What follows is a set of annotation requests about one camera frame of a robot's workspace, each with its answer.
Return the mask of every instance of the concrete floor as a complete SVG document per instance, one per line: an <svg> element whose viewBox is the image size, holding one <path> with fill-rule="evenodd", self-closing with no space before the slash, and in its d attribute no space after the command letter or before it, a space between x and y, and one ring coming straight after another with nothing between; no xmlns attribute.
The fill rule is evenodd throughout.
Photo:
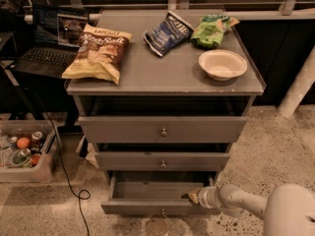
<svg viewBox="0 0 315 236"><path fill-rule="evenodd" d="M86 189L91 193L90 199L81 201L90 235L148 235L150 216L103 212L100 204L108 197L108 185L103 173L76 153L81 138L62 136L63 160L73 191L78 194ZM274 106L254 106L216 185L232 183L263 197L282 183L295 183L315 191L314 138L315 105L300 106L288 119ZM0 186L0 235L87 235L79 200L69 189L60 160L49 184ZM172 216L167 222L169 236L263 235L263 222L248 212L241 218L223 214Z"/></svg>

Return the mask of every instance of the laptop screen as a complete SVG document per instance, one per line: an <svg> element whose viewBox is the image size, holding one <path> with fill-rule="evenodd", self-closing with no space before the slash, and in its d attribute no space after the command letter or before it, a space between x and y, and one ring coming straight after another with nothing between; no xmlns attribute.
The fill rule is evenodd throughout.
<svg viewBox="0 0 315 236"><path fill-rule="evenodd" d="M85 9L33 5L32 21L35 43L79 47L89 14Z"/></svg>

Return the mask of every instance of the drawer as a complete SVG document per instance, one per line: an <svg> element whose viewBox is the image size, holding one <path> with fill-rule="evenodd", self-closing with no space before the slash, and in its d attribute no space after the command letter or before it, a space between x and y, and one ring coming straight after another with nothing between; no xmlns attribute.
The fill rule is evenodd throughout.
<svg viewBox="0 0 315 236"><path fill-rule="evenodd" d="M90 143L234 143L246 117L80 117Z"/></svg>
<svg viewBox="0 0 315 236"><path fill-rule="evenodd" d="M212 183L211 172L114 172L107 214L218 214L192 203L188 193Z"/></svg>
<svg viewBox="0 0 315 236"><path fill-rule="evenodd" d="M101 170L222 171L229 154L217 152L97 152Z"/></svg>

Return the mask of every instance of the blue chip bag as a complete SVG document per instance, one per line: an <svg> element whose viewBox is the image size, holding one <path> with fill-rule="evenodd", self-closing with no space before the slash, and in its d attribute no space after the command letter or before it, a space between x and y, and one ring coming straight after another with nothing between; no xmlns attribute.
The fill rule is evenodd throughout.
<svg viewBox="0 0 315 236"><path fill-rule="evenodd" d="M189 23L168 11L162 23L150 32L145 32L144 41L154 53L162 57L166 52L189 39L193 31Z"/></svg>

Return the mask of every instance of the gray cabinet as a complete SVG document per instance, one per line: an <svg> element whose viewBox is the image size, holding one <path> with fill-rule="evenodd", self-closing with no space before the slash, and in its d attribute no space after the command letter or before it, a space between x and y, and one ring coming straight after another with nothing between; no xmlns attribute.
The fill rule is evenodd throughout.
<svg viewBox="0 0 315 236"><path fill-rule="evenodd" d="M201 16L221 12L176 13L196 26ZM249 107L264 91L233 30L220 48L248 62L248 70L237 79L210 79L198 65L203 50L189 42L157 57L142 35L165 15L160 10L103 12L99 27L134 34L121 64L121 81L117 86L79 79L67 87L110 184L109 198L102 204L106 213L213 213L194 205L187 194L214 184L246 124Z"/></svg>

